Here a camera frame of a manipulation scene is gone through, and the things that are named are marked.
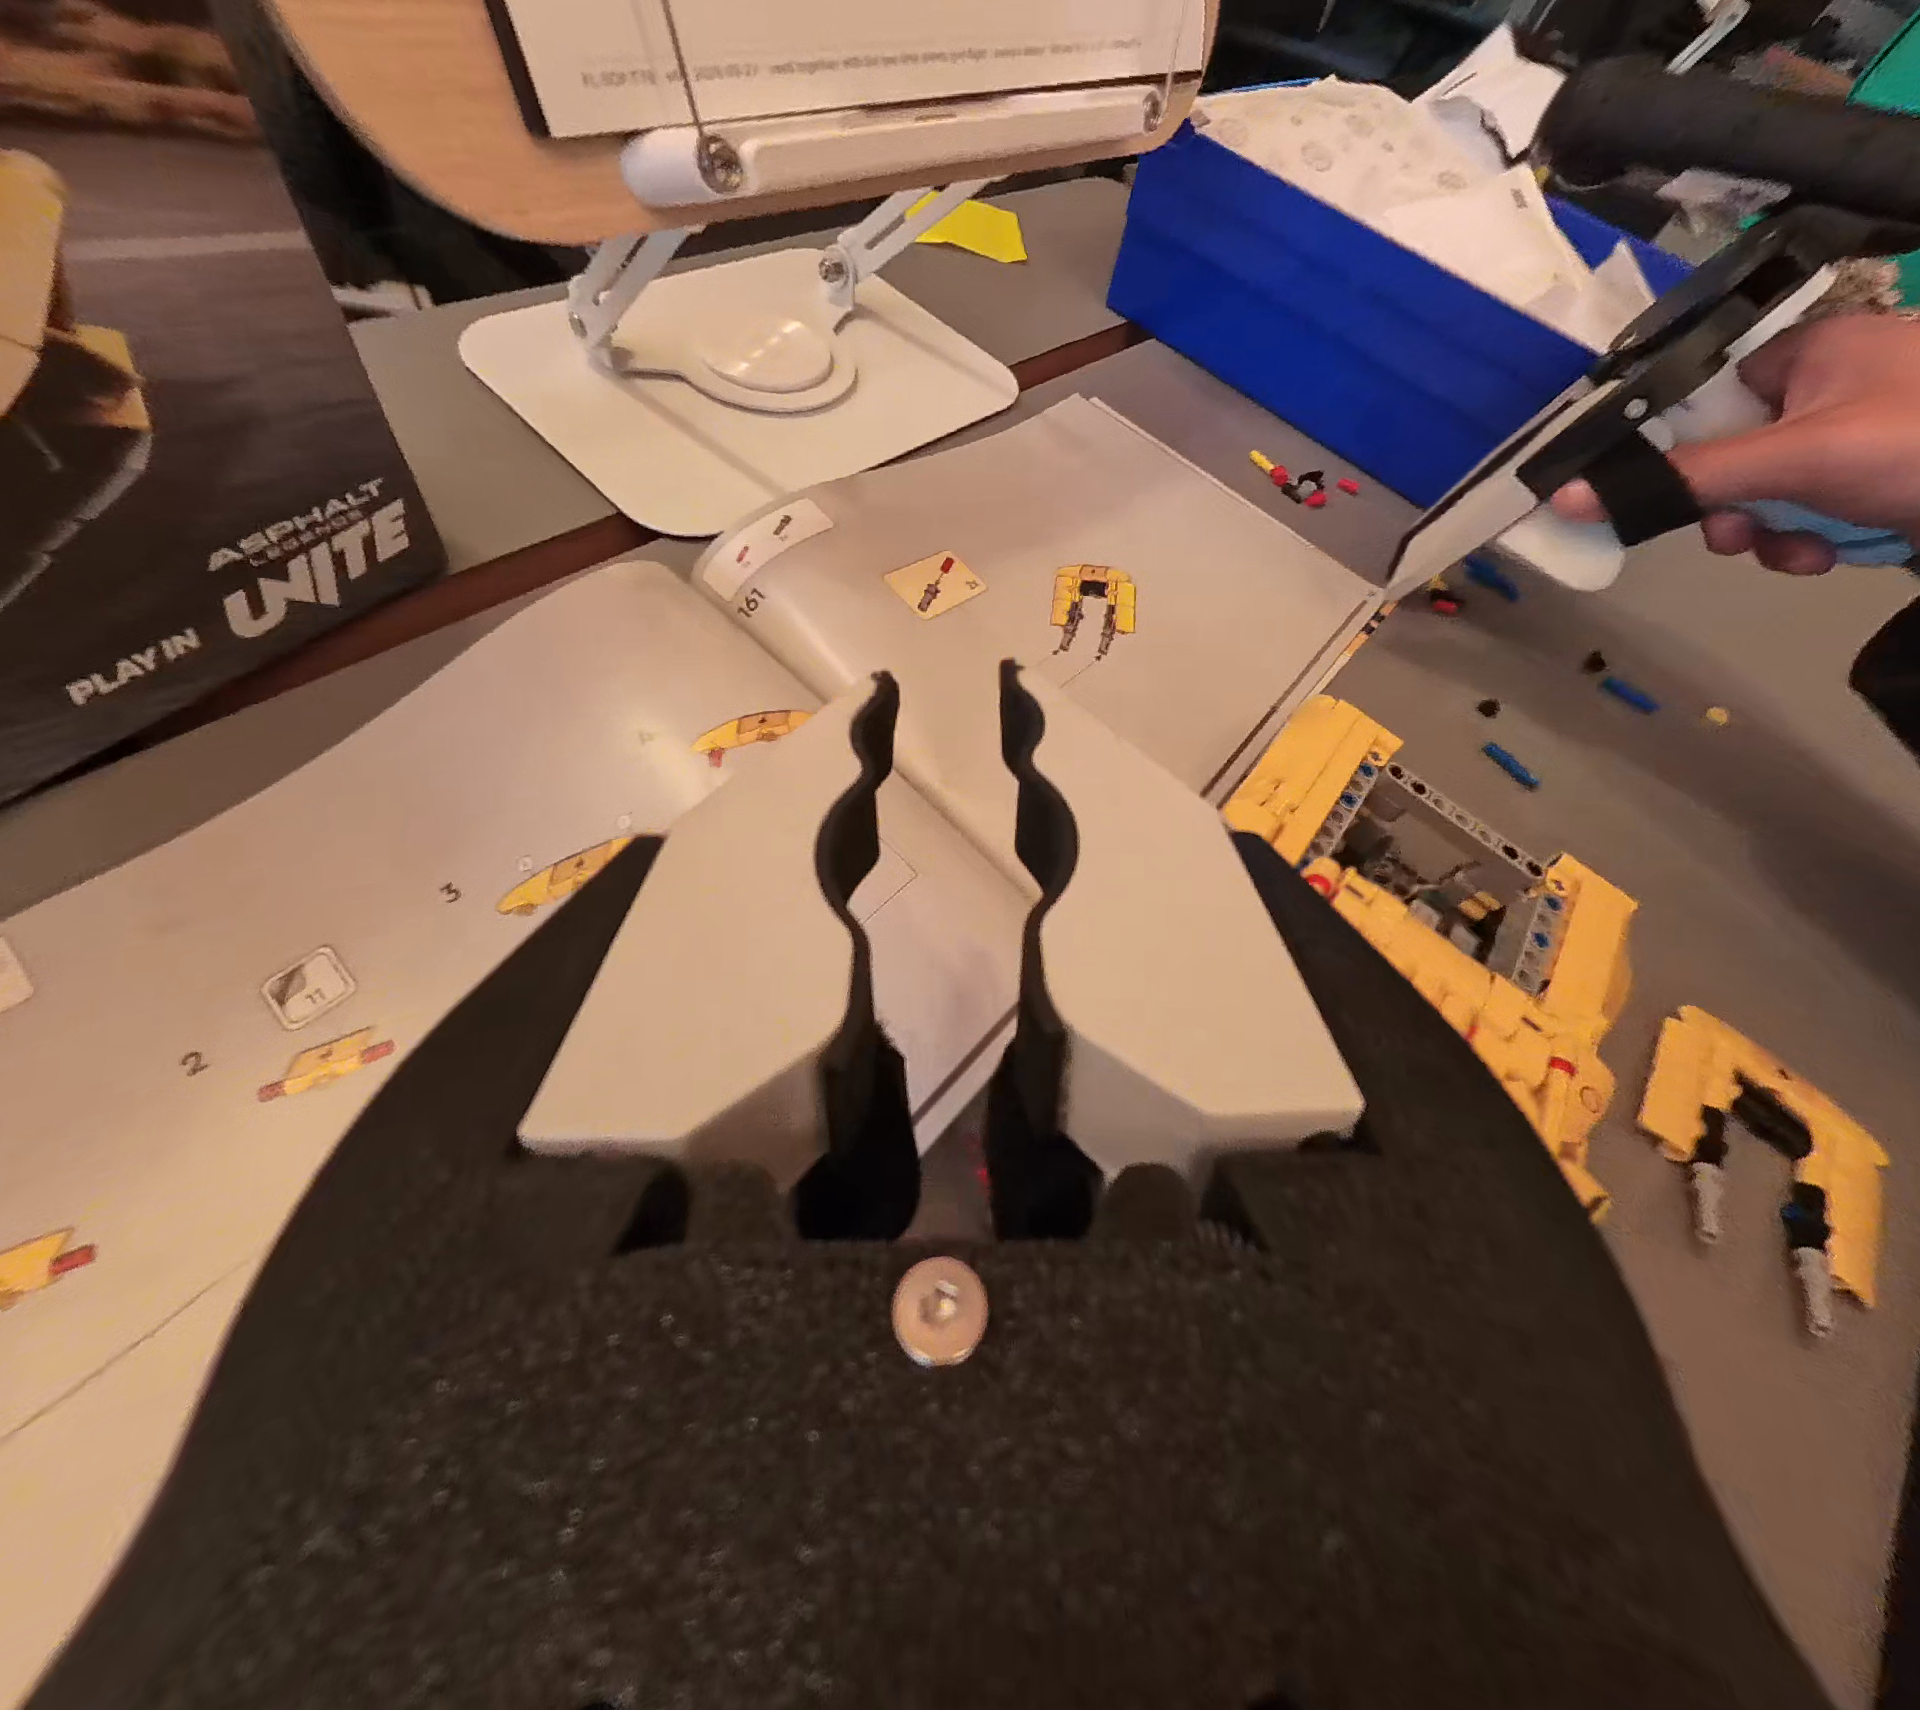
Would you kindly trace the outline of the blue plastic bin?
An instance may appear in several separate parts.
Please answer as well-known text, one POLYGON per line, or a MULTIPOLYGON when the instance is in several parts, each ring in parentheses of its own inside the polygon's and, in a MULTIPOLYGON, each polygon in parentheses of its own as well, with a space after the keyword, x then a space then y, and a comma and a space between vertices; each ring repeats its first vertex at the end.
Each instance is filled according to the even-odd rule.
MULTIPOLYGON (((1651 298, 1689 268, 1547 196, 1577 255, 1625 244, 1651 298)), ((1432 506, 1601 353, 1456 281, 1209 137, 1135 169, 1108 302, 1416 506, 1432 506)))

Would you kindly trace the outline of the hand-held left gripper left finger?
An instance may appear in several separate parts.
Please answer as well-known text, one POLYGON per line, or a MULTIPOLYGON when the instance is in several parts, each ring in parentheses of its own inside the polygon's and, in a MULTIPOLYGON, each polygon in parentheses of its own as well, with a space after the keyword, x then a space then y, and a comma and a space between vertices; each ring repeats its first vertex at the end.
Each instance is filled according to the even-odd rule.
POLYGON ((884 671, 659 844, 517 1122, 538 1157, 751 1166, 800 1203, 903 1198, 903 1063, 851 898, 880 861, 884 671))

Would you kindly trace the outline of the toy car set box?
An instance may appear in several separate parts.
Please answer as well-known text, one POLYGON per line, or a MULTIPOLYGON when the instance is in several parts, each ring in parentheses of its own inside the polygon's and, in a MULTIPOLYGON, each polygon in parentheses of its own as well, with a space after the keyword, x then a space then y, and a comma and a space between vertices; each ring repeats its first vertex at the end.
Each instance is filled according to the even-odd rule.
POLYGON ((1 0, 11 802, 430 583, 258 0, 1 0))

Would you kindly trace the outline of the scattered small brick pins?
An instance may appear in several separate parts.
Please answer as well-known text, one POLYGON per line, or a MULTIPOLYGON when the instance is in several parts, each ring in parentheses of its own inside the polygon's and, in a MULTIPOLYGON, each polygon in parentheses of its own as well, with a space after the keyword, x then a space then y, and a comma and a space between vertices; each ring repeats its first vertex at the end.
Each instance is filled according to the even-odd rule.
POLYGON ((1331 509, 1331 499, 1349 499, 1348 477, 1320 449, 1301 466, 1276 465, 1265 475, 1273 483, 1265 499, 1218 506, 1183 578, 1188 642, 1206 662, 1216 721, 1233 719, 1235 743, 1290 722, 1377 620, 1418 601, 1432 581, 1446 589, 1476 562, 1545 578, 1488 544, 1420 589, 1384 589, 1392 552, 1424 513, 1372 484, 1357 504, 1331 509))

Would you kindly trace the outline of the white printed paper bags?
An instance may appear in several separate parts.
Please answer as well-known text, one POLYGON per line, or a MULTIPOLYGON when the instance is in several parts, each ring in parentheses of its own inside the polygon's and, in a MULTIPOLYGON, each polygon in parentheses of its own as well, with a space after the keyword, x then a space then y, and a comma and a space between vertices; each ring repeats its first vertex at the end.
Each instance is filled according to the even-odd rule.
POLYGON ((1194 122, 1213 143, 1482 297, 1604 353, 1653 291, 1621 240, 1589 266, 1528 151, 1564 74, 1509 24, 1420 96, 1321 77, 1216 91, 1194 122))

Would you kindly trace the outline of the person's right hand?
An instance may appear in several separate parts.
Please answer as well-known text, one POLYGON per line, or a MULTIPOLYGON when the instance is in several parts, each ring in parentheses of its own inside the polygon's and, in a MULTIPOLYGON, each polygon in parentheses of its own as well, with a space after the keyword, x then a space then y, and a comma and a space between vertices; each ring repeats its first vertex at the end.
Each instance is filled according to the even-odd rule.
POLYGON ((1836 547, 1808 530, 1764 527, 1756 504, 1784 503, 1918 540, 1918 323, 1854 313, 1800 323, 1739 360, 1738 376, 1770 421, 1669 453, 1716 556, 1811 578, 1836 547))

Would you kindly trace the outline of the grey desk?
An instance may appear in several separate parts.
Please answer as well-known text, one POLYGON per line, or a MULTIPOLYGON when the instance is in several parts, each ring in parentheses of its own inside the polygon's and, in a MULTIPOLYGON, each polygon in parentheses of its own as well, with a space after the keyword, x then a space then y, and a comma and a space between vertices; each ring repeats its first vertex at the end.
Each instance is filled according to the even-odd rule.
POLYGON ((1836 1707, 1872 1707, 1915 1386, 1915 768, 1848 686, 1914 596, 1892 571, 1788 581, 1667 536, 1613 589, 1402 613, 1334 679, 1412 768, 1639 900, 1606 1058, 1601 1225, 1750 1572, 1836 1707), (1498 719, 1476 714, 1479 698, 1498 719), (1542 779, 1514 786, 1488 740, 1542 779), (1633 1126, 1664 1018, 1768 1045, 1890 1155, 1881 1297, 1811 1339, 1774 1213, 1786 1166, 1729 1142, 1726 1229, 1633 1126))

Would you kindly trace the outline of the open instruction booklet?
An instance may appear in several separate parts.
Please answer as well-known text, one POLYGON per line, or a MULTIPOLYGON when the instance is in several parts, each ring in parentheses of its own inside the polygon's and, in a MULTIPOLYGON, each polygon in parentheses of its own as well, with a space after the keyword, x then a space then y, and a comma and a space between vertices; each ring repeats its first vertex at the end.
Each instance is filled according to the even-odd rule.
POLYGON ((163 1481, 242 1295, 406 1057, 560 907, 864 680, 900 689, 851 898, 930 1142, 1012 1027, 1036 886, 997 671, 1188 790, 1235 743, 1186 577, 1250 501, 1108 402, 814 484, 689 575, 503 620, 249 800, 4 922, 4 1707, 163 1481))

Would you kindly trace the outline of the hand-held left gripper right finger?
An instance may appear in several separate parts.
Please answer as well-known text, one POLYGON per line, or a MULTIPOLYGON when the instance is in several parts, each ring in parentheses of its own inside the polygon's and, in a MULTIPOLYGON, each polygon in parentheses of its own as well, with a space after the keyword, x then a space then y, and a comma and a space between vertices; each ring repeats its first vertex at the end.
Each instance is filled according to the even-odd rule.
POLYGON ((996 1068, 996 1187, 1204 1185, 1223 1157, 1349 1136, 1356 1072, 1219 812, 1014 661, 997 709, 1038 897, 996 1068))

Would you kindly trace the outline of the yellow paper slip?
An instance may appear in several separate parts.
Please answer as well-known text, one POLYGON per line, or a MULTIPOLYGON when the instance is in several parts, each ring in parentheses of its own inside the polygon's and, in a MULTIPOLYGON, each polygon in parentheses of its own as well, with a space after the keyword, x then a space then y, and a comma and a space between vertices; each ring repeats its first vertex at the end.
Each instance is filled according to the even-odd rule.
POLYGON ((999 266, 1027 263, 1018 212, 977 198, 957 202, 928 224, 916 242, 923 249, 954 250, 999 266))

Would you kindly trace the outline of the yellow toy brick car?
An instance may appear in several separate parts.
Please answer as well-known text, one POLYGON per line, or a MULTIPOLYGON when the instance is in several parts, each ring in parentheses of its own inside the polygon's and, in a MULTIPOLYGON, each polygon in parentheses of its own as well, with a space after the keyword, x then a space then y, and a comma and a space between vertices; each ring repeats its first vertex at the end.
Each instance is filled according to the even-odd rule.
POLYGON ((1638 902, 1569 855, 1536 856, 1442 792, 1402 739, 1315 694, 1222 802, 1476 1052, 1583 1215, 1609 1195, 1591 1136, 1617 1081, 1601 1047, 1630 992, 1638 902))

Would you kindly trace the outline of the wooden document stand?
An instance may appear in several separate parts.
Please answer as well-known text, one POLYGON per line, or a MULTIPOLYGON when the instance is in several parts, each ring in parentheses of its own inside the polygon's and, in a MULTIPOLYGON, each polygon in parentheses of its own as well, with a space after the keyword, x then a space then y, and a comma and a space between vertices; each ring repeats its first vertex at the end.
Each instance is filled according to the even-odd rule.
POLYGON ((886 279, 948 210, 1167 139, 1206 67, 1128 82, 539 139, 485 0, 265 0, 308 81, 431 205, 588 250, 472 323, 466 373, 635 525, 707 539, 996 417, 1009 371, 886 279))

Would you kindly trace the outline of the yellow black brick subassembly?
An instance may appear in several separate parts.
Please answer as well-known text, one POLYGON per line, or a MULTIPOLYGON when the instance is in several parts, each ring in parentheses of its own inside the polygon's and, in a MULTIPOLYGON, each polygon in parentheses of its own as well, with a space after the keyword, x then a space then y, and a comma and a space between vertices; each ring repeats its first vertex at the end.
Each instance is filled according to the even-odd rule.
POLYGON ((1733 1129, 1772 1148, 1788 1164, 1779 1208, 1788 1262, 1794 1245, 1823 1245, 1836 1298, 1877 1307, 1890 1157, 1810 1079, 1685 1005, 1659 1028, 1638 1122, 1682 1171, 1691 1161, 1726 1169, 1733 1129))

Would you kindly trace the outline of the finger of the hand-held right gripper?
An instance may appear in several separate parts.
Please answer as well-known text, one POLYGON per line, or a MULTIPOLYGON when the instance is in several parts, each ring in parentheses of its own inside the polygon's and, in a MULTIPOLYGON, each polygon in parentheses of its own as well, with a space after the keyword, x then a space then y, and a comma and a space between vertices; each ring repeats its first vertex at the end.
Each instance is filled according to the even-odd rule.
POLYGON ((1522 478, 1522 469, 1611 402, 1617 391, 1617 378, 1577 378, 1524 423, 1414 521, 1382 573, 1384 590, 1418 590, 1484 547, 1504 547, 1567 590, 1609 589, 1623 567, 1619 539, 1596 522, 1562 521, 1522 478))

